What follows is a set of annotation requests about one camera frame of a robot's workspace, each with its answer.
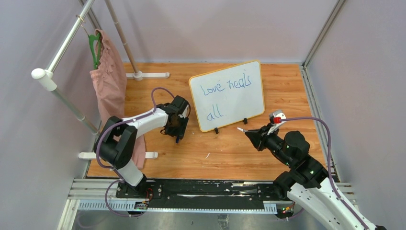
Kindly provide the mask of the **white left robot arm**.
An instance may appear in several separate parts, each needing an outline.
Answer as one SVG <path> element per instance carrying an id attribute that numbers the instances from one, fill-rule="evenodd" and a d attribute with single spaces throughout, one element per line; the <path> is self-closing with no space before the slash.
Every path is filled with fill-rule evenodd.
<path id="1" fill-rule="evenodd" d="M 128 192 L 133 197 L 143 197 L 147 191 L 143 182 L 146 177 L 133 161 L 136 140 L 149 131 L 161 128 L 163 135 L 174 137 L 178 143 L 184 138 L 189 111 L 190 103 L 177 95 L 172 102 L 158 104 L 138 116 L 110 117 L 93 147 L 96 161 L 101 167 L 117 173 L 120 181 L 129 185 Z"/>

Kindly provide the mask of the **white whiteboard marker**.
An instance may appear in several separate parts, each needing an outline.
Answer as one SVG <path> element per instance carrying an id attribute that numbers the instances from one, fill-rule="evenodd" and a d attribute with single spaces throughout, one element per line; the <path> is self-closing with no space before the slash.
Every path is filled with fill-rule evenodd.
<path id="1" fill-rule="evenodd" d="M 247 130 L 245 130 L 245 129 L 243 129 L 243 128 L 240 128 L 240 127 L 237 127 L 237 130 L 239 130 L 239 131 L 241 131 L 241 132 L 247 132 Z"/>

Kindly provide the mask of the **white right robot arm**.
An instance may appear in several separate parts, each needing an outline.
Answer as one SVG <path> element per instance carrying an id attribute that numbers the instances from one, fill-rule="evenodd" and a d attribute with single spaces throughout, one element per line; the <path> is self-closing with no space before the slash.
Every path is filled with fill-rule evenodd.
<path id="1" fill-rule="evenodd" d="M 269 150 L 289 167 L 274 180 L 273 193 L 279 200 L 287 198 L 299 204 L 328 230 L 383 230 L 369 221 L 338 189 L 326 168 L 309 155 L 310 144 L 299 131 L 290 131 L 284 138 L 278 131 L 268 131 L 272 124 L 260 129 L 244 130 L 254 148 Z"/>

